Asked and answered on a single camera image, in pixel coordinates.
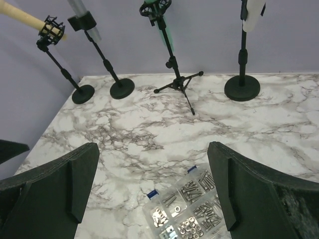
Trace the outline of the black clip microphone stand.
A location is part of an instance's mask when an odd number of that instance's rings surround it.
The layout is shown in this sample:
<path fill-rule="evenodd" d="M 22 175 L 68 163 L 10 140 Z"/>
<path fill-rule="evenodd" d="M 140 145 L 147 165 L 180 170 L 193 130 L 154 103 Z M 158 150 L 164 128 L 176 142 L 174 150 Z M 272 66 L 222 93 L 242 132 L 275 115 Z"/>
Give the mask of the black clip microphone stand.
<path fill-rule="evenodd" d="M 126 98 L 127 96 L 129 96 L 133 92 L 133 90 L 135 89 L 134 82 L 128 78 L 119 79 L 117 74 L 114 71 L 112 64 L 110 63 L 110 61 L 108 59 L 106 59 L 106 57 L 104 56 L 100 47 L 98 46 L 97 42 L 95 42 L 86 31 L 84 31 L 84 33 L 85 33 L 86 37 L 88 38 L 88 40 L 94 45 L 98 54 L 102 58 L 104 67 L 106 68 L 106 70 L 111 74 L 111 76 L 115 80 L 115 83 L 110 88 L 111 97 L 113 99 L 120 100 L 120 99 L 123 99 L 123 98 Z"/>

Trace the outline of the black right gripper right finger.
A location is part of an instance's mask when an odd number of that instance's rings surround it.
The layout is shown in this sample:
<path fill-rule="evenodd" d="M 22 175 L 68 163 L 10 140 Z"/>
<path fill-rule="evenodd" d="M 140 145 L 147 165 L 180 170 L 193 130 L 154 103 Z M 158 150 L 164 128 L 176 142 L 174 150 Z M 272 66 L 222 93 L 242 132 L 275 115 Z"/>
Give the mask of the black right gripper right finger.
<path fill-rule="evenodd" d="M 317 182 L 282 173 L 221 142 L 211 142 L 207 156 L 232 238 L 319 237 Z"/>

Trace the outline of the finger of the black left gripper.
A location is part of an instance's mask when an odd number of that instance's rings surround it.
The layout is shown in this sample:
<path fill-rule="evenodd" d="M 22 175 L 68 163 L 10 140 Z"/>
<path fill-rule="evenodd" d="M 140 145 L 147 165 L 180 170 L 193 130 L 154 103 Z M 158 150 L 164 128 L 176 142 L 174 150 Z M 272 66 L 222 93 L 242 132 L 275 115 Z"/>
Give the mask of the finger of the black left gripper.
<path fill-rule="evenodd" d="M 29 151 L 29 146 L 24 143 L 0 140 L 0 163 L 3 164 L 8 160 Z"/>

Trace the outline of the green microphone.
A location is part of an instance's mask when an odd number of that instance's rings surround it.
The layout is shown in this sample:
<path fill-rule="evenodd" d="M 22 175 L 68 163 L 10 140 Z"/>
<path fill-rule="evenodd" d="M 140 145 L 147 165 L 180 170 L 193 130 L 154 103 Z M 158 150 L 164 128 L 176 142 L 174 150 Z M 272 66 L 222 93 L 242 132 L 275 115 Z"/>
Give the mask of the green microphone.
<path fill-rule="evenodd" d="M 147 17 L 152 26 L 157 26 L 162 41 L 174 51 L 170 30 L 165 22 L 164 14 L 170 7 L 171 0 L 145 0 L 139 9 L 140 15 Z"/>

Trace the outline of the black tripod microphone stand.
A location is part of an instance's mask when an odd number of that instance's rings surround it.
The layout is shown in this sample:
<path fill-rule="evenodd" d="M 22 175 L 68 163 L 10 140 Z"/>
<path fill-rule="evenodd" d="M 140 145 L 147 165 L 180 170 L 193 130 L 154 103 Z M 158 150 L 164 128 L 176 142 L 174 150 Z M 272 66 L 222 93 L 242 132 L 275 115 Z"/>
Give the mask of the black tripod microphone stand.
<path fill-rule="evenodd" d="M 180 71 L 179 71 L 179 68 L 178 68 L 178 63 L 177 63 L 177 59 L 173 53 L 173 51 L 171 50 L 170 46 L 166 46 L 167 47 L 167 50 L 169 52 L 169 59 L 168 61 L 166 62 L 165 66 L 169 69 L 173 69 L 174 70 L 174 73 L 175 73 L 175 79 L 170 83 L 170 84 L 167 84 L 161 88 L 158 88 L 158 89 L 155 89 L 154 90 L 154 93 L 155 94 L 158 94 L 160 91 L 164 90 L 164 89 L 167 89 L 167 88 L 170 88 L 170 89 L 173 89 L 173 90 L 176 90 L 176 91 L 179 91 L 181 92 L 185 98 L 187 100 L 189 100 L 187 94 L 186 94 L 186 89 L 190 83 L 190 81 L 194 78 L 194 77 L 200 77 L 204 74 L 203 71 L 200 71 L 196 74 L 193 74 L 193 75 L 190 75 L 190 76 L 182 76 L 180 74 Z"/>

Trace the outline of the grey microphone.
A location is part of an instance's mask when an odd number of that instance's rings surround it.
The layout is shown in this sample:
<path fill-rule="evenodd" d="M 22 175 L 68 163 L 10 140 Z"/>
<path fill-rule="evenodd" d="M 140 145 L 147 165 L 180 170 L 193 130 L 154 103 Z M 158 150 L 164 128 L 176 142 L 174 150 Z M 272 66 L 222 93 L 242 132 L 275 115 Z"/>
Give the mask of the grey microphone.
<path fill-rule="evenodd" d="M 74 31 L 86 31 L 95 41 L 101 41 L 100 33 L 97 29 L 97 23 L 81 0 L 68 0 L 69 5 L 73 9 L 75 15 L 68 18 L 68 22 Z"/>

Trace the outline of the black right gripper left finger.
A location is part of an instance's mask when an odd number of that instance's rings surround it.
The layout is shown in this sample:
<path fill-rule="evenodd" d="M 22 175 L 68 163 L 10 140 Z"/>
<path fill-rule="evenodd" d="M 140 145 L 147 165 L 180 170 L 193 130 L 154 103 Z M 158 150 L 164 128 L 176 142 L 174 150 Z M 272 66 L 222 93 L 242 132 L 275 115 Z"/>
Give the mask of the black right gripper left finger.
<path fill-rule="evenodd" d="M 99 160 L 96 143 L 0 182 L 2 239 L 73 239 Z"/>

